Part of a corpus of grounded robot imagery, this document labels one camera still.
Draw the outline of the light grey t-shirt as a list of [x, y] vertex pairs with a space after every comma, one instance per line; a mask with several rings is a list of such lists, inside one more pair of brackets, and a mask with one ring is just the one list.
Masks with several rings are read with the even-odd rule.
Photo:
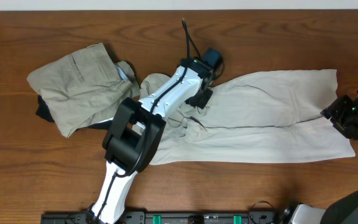
[[303, 163], [353, 157], [350, 141], [321, 116], [336, 98], [333, 69], [279, 70], [213, 88], [204, 108], [180, 105], [153, 165], [180, 161]]

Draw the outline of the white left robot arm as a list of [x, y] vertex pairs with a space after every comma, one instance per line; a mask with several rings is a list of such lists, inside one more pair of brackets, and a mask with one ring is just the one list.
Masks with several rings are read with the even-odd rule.
[[118, 221], [135, 176], [157, 152], [168, 117], [183, 103], [204, 108], [213, 93], [209, 85], [222, 66], [220, 56], [183, 58], [158, 90], [119, 105], [103, 139], [106, 176], [98, 200], [87, 212], [87, 223]]

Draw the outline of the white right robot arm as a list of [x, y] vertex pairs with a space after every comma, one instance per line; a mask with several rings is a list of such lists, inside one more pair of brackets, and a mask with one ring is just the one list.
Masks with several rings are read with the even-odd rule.
[[[321, 111], [345, 138], [358, 140], [358, 89], [357, 98], [344, 95]], [[327, 209], [313, 208], [299, 203], [288, 207], [282, 215], [288, 224], [353, 224], [358, 223], [358, 190], [338, 200]]]

